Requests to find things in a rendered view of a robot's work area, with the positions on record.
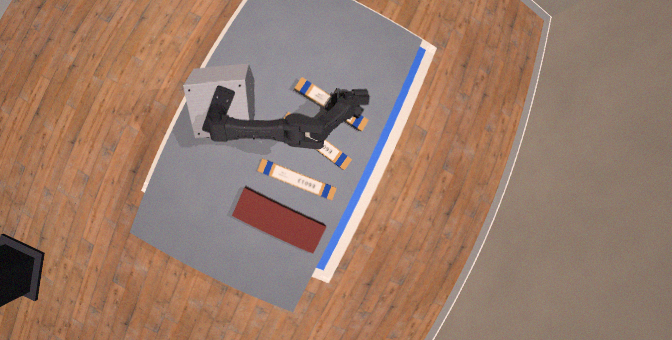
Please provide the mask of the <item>white welding electrode pack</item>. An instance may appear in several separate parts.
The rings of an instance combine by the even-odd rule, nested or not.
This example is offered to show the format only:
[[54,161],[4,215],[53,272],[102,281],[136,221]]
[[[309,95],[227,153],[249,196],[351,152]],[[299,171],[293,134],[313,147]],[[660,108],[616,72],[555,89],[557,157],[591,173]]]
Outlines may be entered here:
[[346,167],[352,160],[346,154],[344,154],[335,146],[333,146],[331,143],[329,143],[327,140],[324,140],[324,147],[322,149],[316,149],[316,150],[343,170],[346,169]]

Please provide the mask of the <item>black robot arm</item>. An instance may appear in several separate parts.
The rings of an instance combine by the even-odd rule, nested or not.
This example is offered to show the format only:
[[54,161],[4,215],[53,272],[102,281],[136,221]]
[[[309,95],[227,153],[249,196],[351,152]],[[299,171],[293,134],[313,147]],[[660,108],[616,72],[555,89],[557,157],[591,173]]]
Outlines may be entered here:
[[[291,147],[322,149],[324,140],[337,126],[352,117],[358,119],[361,116],[364,109],[357,105],[369,105],[370,96],[367,89],[346,91],[348,90],[338,91],[334,97],[335,105],[318,119],[291,113],[285,116],[285,119],[241,120],[226,115],[235,92],[218,85],[202,130],[208,133],[210,131],[211,140],[216,142],[241,138],[271,139],[284,142]],[[306,137],[305,132],[310,133],[312,139]]]

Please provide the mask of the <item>white electrode pack with blue and orange bands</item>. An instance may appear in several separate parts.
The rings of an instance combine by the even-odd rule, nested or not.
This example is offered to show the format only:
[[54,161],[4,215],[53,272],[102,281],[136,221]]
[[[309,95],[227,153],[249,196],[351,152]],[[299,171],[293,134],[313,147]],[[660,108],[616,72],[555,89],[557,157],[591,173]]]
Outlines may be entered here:
[[333,199],[337,189],[336,187],[282,167],[263,158],[258,171],[330,200]]

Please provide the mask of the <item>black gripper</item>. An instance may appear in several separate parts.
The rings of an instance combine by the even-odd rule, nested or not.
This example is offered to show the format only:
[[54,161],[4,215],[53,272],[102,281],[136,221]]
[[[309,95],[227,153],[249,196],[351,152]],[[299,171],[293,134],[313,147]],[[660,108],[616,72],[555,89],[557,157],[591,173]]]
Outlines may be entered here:
[[339,90],[341,90],[341,89],[337,88],[337,89],[334,91],[335,93],[330,97],[329,101],[328,101],[327,104],[324,106],[324,109],[325,109],[326,111],[330,110],[330,109],[335,105],[336,102],[335,102],[335,100],[334,100],[334,97],[335,97],[335,94],[336,94]]

